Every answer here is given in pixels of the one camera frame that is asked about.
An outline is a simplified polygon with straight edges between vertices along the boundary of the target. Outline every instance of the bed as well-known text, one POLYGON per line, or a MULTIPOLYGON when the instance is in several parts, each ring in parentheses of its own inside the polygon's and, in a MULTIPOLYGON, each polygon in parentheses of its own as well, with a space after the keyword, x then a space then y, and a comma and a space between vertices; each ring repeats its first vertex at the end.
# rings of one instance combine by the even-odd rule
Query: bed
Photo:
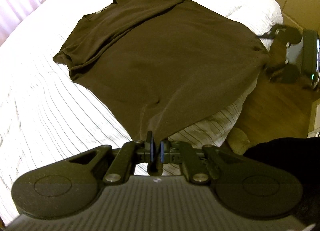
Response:
MULTIPOLYGON (((0 47, 0 215, 8 225, 19 214, 11 198, 24 173, 102 144, 131 141, 111 111, 86 88, 74 84, 67 66, 52 58, 84 14, 113 0, 46 0, 0 47)), ((275 0, 193 0, 250 28, 256 35, 283 23, 275 0)), ((261 40, 267 50, 272 40, 261 40)), ((193 147, 221 146, 257 79, 222 111, 172 135, 193 147)), ((137 165, 136 175, 147 175, 137 165)))

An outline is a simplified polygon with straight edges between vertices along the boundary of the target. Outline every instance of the dark folded shirt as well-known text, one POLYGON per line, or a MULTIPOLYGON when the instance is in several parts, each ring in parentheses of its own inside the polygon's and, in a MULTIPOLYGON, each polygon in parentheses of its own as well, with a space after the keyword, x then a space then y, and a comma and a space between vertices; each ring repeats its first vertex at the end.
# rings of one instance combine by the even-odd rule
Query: dark folded shirt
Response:
POLYGON ((84 15, 53 60, 133 140, 152 130, 159 143, 234 102, 269 57, 249 28, 194 1, 114 0, 84 15))

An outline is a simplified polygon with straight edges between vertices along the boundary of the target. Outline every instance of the ribbed plastic surface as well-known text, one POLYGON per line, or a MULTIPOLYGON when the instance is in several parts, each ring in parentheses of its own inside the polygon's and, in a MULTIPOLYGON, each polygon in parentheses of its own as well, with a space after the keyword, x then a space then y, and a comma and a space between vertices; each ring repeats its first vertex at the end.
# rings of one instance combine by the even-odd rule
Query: ribbed plastic surface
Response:
POLYGON ((8 231, 286 231, 304 226, 293 216, 258 221, 225 209, 208 186, 186 182, 184 176, 136 176, 106 187, 83 212, 59 220, 15 219, 8 231))

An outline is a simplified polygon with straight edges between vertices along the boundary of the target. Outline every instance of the metal bolt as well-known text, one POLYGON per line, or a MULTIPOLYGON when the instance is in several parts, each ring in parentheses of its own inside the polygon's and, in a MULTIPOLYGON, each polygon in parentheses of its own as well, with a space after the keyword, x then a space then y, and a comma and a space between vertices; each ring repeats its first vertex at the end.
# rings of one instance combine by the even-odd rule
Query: metal bolt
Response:
POLYGON ((207 181, 208 179, 209 179, 209 176, 204 173, 197 173, 193 175, 193 180, 197 182, 207 181))
POLYGON ((117 173, 112 173, 106 176, 106 181, 116 182, 121 179, 121 176, 117 173))

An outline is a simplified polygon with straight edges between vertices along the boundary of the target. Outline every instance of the white bedspread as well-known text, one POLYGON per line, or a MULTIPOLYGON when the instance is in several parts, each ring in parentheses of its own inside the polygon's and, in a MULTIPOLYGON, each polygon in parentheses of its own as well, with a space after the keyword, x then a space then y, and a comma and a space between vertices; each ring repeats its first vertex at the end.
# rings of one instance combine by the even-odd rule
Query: white bedspread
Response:
MULTIPOLYGON (((89 90, 74 84, 52 57, 78 20, 113 0, 46 0, 0 47, 0 215, 18 212, 11 187, 22 174, 102 144, 121 147, 130 137, 89 90)), ((262 35, 282 23, 275 0, 193 0, 262 35)), ((271 40, 262 40, 269 50, 271 40)), ((238 119, 252 86, 229 107, 173 135, 193 146, 220 146, 238 119)), ((146 165, 136 167, 146 175, 146 165)))

